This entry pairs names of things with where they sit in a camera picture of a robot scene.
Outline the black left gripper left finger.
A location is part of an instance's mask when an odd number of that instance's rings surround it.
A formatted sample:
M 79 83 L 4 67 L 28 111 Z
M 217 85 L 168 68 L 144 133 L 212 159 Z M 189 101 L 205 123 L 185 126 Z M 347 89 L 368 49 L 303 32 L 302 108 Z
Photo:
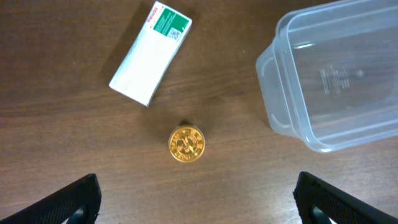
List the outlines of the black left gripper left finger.
M 94 223 L 99 215 L 101 189 L 95 174 L 88 174 L 1 223 Z

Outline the clear plastic container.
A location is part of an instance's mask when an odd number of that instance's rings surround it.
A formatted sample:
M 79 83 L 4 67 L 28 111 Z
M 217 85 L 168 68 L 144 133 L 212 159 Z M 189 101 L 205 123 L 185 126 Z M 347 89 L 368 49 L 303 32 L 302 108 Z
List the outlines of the clear plastic container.
M 257 58 L 274 132 L 329 153 L 397 136 L 397 0 L 287 13 Z

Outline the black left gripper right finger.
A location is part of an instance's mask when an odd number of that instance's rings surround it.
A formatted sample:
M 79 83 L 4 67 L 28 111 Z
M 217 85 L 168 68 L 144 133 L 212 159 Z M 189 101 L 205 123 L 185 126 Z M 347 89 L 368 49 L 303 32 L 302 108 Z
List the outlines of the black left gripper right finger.
M 397 218 L 358 200 L 309 172 L 299 173 L 293 195 L 303 223 L 397 224 Z

